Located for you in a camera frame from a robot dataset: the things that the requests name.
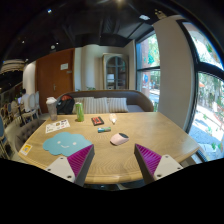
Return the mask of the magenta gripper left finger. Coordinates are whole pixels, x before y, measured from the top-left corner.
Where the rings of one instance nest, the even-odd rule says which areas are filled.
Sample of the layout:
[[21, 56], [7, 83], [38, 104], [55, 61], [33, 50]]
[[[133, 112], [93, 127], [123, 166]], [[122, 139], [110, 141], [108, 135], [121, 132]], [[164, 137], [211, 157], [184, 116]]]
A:
[[68, 157], [58, 157], [46, 171], [83, 186], [94, 155], [94, 145], [89, 145]]

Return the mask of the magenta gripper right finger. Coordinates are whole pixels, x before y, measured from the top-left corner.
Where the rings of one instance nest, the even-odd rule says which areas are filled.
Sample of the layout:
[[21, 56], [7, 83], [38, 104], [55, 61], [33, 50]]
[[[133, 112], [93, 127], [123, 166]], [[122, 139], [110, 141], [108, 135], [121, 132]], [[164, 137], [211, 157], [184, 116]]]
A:
[[146, 184], [182, 169], [182, 166], [170, 155], [161, 156], [139, 144], [135, 145], [134, 154]]

